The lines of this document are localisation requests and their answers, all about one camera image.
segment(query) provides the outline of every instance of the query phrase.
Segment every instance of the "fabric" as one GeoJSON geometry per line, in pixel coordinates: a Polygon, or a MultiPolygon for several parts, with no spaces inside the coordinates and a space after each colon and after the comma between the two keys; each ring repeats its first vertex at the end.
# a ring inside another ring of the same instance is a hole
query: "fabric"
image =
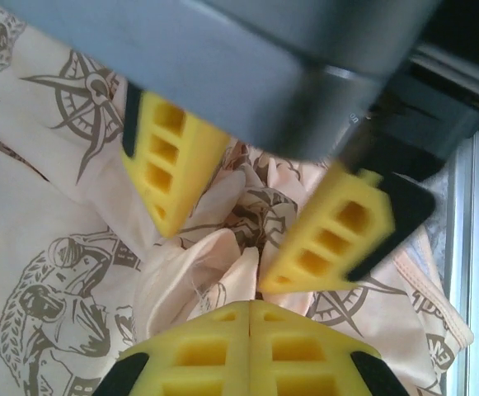
{"type": "Polygon", "coordinates": [[[124,92],[0,9],[0,394],[90,395],[133,342],[254,298],[376,347],[411,395],[440,394],[472,334],[423,229],[356,290],[260,295],[258,272],[326,164],[234,141],[181,232],[162,239],[120,161],[124,92]]]}

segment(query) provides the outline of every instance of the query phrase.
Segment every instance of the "compass rose print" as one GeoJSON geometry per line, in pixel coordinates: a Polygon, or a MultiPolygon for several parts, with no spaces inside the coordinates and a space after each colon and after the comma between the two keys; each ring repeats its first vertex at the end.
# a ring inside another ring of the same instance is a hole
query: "compass rose print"
{"type": "Polygon", "coordinates": [[[53,88],[62,116],[62,121],[53,129],[67,127],[89,143],[78,171],[78,183],[88,163],[122,130],[122,120],[111,101],[119,84],[116,74],[71,50],[59,75],[32,76],[23,80],[53,88]]]}
{"type": "Polygon", "coordinates": [[[369,292],[386,295],[406,295],[406,292],[384,285],[382,282],[368,276],[360,287],[348,291],[321,291],[314,295],[314,302],[307,316],[327,326],[347,322],[361,337],[353,316],[362,308],[369,292]]]}

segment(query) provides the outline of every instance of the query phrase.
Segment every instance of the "wrinkled cloth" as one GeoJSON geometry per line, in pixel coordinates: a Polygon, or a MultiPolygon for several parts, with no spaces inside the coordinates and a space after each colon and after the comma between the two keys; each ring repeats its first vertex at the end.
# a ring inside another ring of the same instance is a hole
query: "wrinkled cloth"
{"type": "Polygon", "coordinates": [[[125,87],[0,9],[0,142],[23,161],[0,152],[0,394],[90,395],[133,342],[255,298],[369,343],[411,395],[440,394],[472,334],[423,229],[355,290],[262,295],[257,274],[327,163],[232,141],[163,239],[120,160],[125,87]]]}

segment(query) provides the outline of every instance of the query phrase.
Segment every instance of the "gray plastic housing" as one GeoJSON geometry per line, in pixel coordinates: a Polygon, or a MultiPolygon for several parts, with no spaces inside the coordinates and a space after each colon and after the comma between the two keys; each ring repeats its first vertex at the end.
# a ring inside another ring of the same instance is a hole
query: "gray plastic housing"
{"type": "Polygon", "coordinates": [[[286,158],[336,154],[439,0],[0,0],[48,35],[286,158]]]}

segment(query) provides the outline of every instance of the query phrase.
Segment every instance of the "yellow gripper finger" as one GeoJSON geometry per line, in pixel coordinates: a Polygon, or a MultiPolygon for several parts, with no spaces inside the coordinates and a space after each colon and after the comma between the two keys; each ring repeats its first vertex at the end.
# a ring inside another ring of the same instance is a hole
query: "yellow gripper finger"
{"type": "MultiPolygon", "coordinates": [[[[134,109],[136,130],[126,127],[124,131],[124,165],[158,231],[169,238],[198,202],[229,137],[158,95],[137,94],[138,100],[132,102],[138,106],[134,109]]],[[[126,118],[130,110],[126,109],[126,118]]]]}
{"type": "Polygon", "coordinates": [[[261,274],[270,294],[348,290],[345,275],[395,231],[387,193],[373,172],[353,175],[334,162],[290,228],[275,262],[261,274]]]}
{"type": "Polygon", "coordinates": [[[265,301],[234,302],[124,351],[93,396],[407,396],[378,352],[265,301]]]}

